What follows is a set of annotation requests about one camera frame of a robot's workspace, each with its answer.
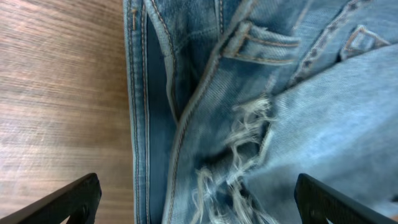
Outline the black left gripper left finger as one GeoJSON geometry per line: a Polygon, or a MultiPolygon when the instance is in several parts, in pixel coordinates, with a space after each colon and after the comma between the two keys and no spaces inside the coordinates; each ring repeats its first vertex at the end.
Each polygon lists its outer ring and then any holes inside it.
{"type": "Polygon", "coordinates": [[[102,196],[97,174],[90,173],[4,217],[1,224],[94,224],[102,196]]]}

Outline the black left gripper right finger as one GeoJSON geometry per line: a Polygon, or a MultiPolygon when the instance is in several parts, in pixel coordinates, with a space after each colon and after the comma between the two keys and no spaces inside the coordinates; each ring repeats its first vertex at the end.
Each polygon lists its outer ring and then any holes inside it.
{"type": "Polygon", "coordinates": [[[303,224],[397,224],[308,174],[299,174],[294,199],[303,224]]]}

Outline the light blue denim jeans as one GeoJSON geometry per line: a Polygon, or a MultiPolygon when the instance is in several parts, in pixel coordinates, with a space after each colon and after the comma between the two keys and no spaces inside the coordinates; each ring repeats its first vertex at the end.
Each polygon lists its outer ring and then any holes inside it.
{"type": "Polygon", "coordinates": [[[397,215],[396,0],[127,0],[136,223],[300,223],[300,174],[397,215]]]}

